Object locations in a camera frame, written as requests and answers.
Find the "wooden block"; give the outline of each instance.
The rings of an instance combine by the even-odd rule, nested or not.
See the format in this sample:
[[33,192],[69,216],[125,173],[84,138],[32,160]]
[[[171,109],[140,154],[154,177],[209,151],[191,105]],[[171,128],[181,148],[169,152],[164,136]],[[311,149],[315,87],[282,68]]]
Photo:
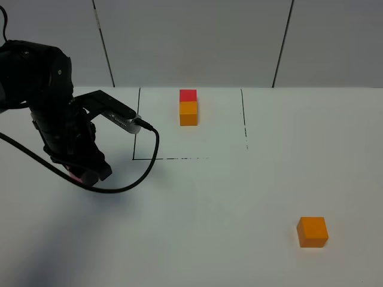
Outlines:
[[180,102],[197,102],[197,90],[180,90]]
[[197,124],[197,102],[180,102],[180,125],[196,126]]
[[323,247],[329,239],[323,217],[301,217],[297,231],[300,247]]

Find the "red cube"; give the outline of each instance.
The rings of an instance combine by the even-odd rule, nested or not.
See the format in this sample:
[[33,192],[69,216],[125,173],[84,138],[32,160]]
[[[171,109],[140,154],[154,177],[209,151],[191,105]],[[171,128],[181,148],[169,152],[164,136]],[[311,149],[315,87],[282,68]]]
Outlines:
[[180,90],[180,102],[197,102],[197,90]]

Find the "white wall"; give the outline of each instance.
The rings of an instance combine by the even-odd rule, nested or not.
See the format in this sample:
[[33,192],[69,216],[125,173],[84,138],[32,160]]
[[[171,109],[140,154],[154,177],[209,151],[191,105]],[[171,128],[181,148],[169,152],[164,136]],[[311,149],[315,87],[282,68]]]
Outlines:
[[291,0],[96,0],[116,86],[271,87]]
[[276,87],[383,87],[383,2],[295,0]]
[[112,85],[91,0],[4,0],[1,5],[8,13],[8,39],[59,47],[72,59],[75,86]]

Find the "cable connector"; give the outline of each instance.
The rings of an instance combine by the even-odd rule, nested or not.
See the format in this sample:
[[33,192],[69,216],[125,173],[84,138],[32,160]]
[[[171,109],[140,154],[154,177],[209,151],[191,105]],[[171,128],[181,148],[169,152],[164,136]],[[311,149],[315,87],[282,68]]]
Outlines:
[[154,127],[150,123],[144,121],[142,118],[135,118],[133,122],[137,126],[143,127],[144,129],[150,130],[151,132],[154,130]]

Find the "orange cube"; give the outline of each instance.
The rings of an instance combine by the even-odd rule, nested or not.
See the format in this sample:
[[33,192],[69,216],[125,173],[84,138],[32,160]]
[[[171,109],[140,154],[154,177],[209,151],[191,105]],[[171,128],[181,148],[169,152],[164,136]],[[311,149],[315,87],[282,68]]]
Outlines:
[[197,102],[180,102],[180,125],[196,126],[197,124]]
[[329,239],[323,217],[301,217],[297,231],[300,247],[323,247]]

